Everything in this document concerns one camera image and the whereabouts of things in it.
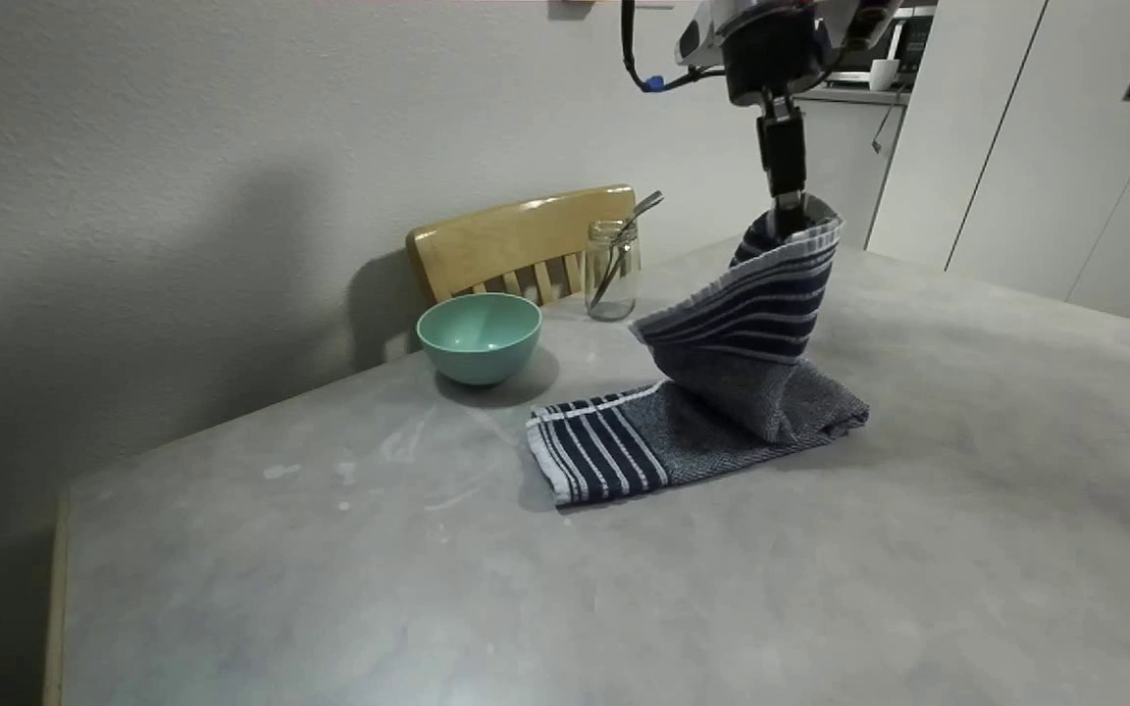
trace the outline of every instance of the gray wall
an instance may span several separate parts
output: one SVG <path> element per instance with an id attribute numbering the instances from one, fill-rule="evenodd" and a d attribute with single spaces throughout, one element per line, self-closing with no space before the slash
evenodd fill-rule
<path id="1" fill-rule="evenodd" d="M 413 222 L 629 181 L 658 260 L 761 206 L 753 162 L 717 83 L 629 85 L 607 0 L 0 0 L 0 700 L 63 477 L 381 359 Z"/>

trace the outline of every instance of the table surface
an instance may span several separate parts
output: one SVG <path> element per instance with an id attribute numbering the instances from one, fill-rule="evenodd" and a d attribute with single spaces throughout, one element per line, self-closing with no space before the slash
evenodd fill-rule
<path id="1" fill-rule="evenodd" d="M 85 473 L 55 700 L 1130 706 L 1130 320 L 838 252 L 810 359 L 862 431 L 602 509 L 527 407 L 658 373 L 577 306 L 506 389 L 407 355 Z"/>

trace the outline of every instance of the small bowl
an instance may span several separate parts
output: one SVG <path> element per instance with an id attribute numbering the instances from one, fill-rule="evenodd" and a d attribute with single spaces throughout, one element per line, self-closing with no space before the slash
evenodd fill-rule
<path id="1" fill-rule="evenodd" d="M 528 359 L 539 343 L 539 306 L 518 295 L 449 298 L 417 317 L 417 338 L 441 376 L 485 389 Z"/>

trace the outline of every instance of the striped towel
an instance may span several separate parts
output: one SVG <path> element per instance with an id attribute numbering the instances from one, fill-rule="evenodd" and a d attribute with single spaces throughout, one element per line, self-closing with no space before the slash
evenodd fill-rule
<path id="1" fill-rule="evenodd" d="M 837 238 L 838 219 L 819 201 L 810 201 L 810 228 L 789 238 L 768 236 L 761 214 L 743 264 L 637 320 L 672 379 L 532 407 L 527 440 L 557 504 L 704 482 L 858 427 L 867 402 L 799 359 Z"/>

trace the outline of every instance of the chair backrest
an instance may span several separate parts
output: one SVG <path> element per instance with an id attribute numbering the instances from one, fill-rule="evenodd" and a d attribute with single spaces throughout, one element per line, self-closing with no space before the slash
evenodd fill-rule
<path id="1" fill-rule="evenodd" d="M 579 252 L 598 219 L 629 219 L 630 188 L 532 196 L 417 228 L 407 245 L 436 303 L 467 291 L 518 291 L 557 303 L 579 291 Z"/>

